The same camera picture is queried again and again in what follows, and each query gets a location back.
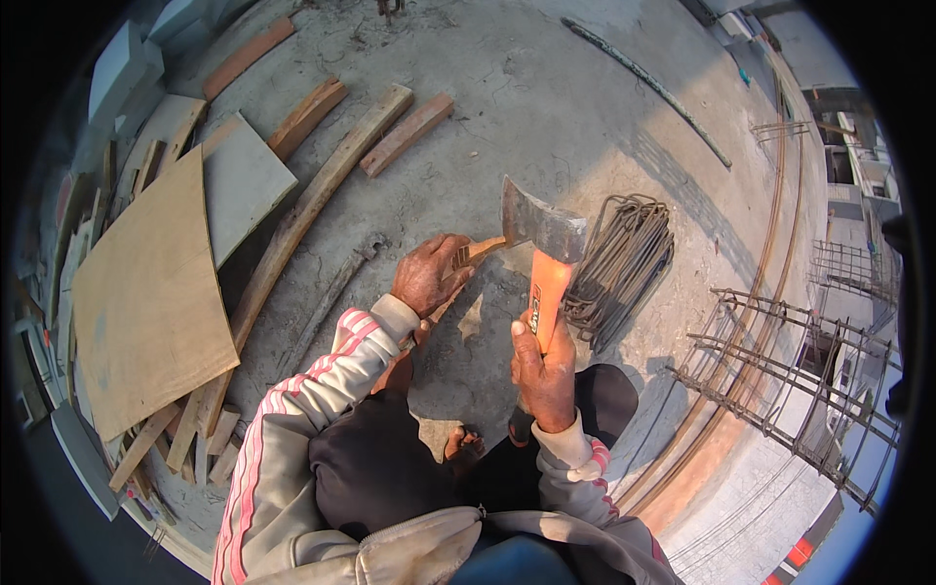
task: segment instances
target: sleeve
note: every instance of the sleeve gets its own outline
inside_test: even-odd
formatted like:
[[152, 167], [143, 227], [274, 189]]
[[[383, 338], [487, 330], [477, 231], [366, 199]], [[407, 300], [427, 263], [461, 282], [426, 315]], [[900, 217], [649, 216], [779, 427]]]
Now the sleeve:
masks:
[[582, 430], [581, 412], [565, 431], [549, 433], [534, 422], [533, 434], [539, 441], [536, 467], [543, 472], [539, 493], [544, 509], [606, 528], [616, 522], [620, 511], [607, 495], [602, 477], [611, 461], [607, 447]]
[[310, 550], [310, 543], [315, 550], [330, 550], [323, 554], [351, 545], [357, 550], [357, 543], [338, 533], [311, 535], [326, 527], [314, 506], [309, 441], [348, 405], [368, 395], [399, 354], [399, 341], [418, 325], [416, 313], [390, 295], [369, 312], [349, 309], [338, 320], [331, 353], [267, 392], [247, 428], [231, 477], [215, 545], [213, 584], [241, 585], [248, 576], [308, 563], [312, 558], [297, 557]]

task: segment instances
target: axe head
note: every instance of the axe head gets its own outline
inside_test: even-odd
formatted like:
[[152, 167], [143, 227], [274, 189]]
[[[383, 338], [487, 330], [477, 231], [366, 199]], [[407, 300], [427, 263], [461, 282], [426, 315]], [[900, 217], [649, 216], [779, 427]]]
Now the axe head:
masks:
[[533, 197], [506, 175], [501, 219], [508, 248], [532, 241], [540, 252], [563, 264], [575, 264], [585, 256], [585, 218]]

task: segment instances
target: bare foot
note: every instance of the bare foot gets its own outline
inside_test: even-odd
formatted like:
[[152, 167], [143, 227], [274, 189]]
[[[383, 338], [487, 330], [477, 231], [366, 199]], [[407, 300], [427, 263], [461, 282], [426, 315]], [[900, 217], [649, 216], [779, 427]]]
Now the bare foot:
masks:
[[476, 432], [465, 432], [459, 425], [448, 434], [446, 448], [443, 450], [446, 464], [451, 465], [455, 477], [460, 477], [475, 466], [484, 455], [484, 439]]

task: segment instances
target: person's left hand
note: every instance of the person's left hand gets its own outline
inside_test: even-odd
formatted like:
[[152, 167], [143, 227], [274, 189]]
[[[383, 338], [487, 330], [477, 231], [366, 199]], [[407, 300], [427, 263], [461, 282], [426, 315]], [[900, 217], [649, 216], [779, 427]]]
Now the person's left hand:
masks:
[[475, 274], [474, 268], [465, 266], [442, 278], [455, 253], [469, 243], [467, 236], [456, 234], [439, 234], [424, 241], [400, 260], [390, 294], [425, 319]]

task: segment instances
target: orange axe handle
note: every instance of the orange axe handle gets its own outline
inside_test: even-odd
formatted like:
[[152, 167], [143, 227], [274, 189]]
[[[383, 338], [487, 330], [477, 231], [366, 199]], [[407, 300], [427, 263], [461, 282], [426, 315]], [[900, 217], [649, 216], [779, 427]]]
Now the orange axe handle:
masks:
[[552, 332], [556, 329], [559, 305], [572, 278], [572, 265], [563, 264], [538, 249], [533, 252], [533, 272], [530, 275], [530, 330], [539, 342], [539, 353], [549, 351]]

